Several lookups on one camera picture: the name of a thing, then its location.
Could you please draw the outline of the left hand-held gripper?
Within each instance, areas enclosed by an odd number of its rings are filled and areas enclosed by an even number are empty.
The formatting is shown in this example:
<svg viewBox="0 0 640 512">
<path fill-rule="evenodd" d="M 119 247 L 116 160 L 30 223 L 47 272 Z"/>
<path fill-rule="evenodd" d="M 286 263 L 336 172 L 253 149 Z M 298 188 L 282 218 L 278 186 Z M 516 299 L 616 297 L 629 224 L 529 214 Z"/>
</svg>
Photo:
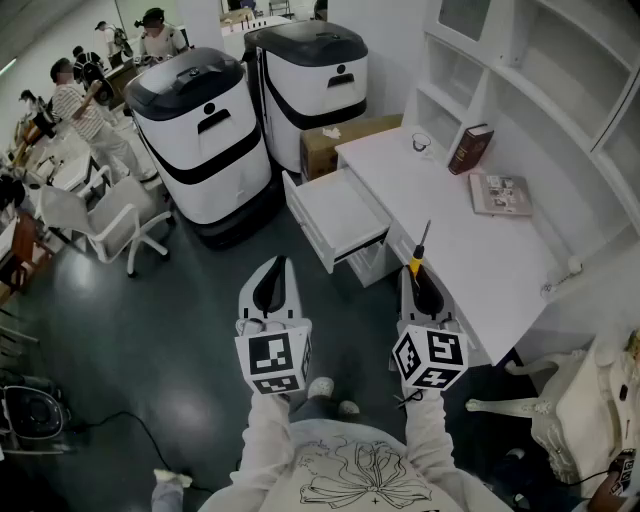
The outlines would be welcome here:
<svg viewBox="0 0 640 512">
<path fill-rule="evenodd" d="M 266 286 L 275 268 L 274 290 Z M 288 319 L 269 320 L 272 316 Z M 312 323 L 302 317 L 302 304 L 293 262 L 285 256 L 259 265 L 241 286 L 235 337 L 242 375 L 260 395 L 304 391 L 312 353 Z"/>
</svg>

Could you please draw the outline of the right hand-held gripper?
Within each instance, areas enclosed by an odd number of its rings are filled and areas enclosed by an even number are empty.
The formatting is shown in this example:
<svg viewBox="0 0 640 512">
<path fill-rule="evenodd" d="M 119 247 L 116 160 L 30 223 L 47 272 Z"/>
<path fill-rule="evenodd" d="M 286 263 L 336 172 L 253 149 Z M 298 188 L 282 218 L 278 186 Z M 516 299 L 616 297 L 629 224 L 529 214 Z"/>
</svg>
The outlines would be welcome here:
<svg viewBox="0 0 640 512">
<path fill-rule="evenodd" d="M 454 318 L 455 301 L 448 289 L 431 270 L 425 273 L 422 311 L 416 302 L 419 286 L 409 267 L 399 273 L 398 339 L 391 348 L 390 371 L 410 389 L 446 391 L 469 369 L 469 340 Z"/>
</svg>

